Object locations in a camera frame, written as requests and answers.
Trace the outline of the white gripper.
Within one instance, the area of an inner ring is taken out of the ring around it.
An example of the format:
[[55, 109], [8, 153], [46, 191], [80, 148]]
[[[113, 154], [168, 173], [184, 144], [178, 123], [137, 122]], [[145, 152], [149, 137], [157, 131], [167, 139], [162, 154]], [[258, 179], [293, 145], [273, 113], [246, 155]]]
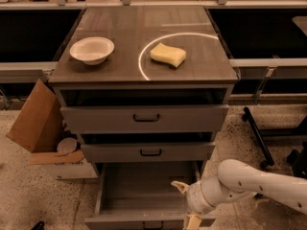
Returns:
[[196, 214], [188, 214], [185, 218], [185, 230], [199, 230], [202, 219], [199, 215], [206, 215], [214, 210], [201, 190], [201, 183], [198, 181], [190, 186], [184, 182], [172, 181], [171, 185], [177, 188], [183, 195], [186, 195], [189, 209]]

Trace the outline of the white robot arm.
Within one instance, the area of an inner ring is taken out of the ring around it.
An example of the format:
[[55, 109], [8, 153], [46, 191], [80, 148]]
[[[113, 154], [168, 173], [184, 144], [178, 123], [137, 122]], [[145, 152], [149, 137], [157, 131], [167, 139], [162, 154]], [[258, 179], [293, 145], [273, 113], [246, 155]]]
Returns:
[[186, 198], [187, 213], [182, 230], [199, 230], [203, 217], [218, 205], [251, 198], [256, 194], [307, 214], [306, 179], [261, 172], [239, 160], [224, 160], [215, 175], [191, 185], [180, 181], [173, 181], [171, 185]]

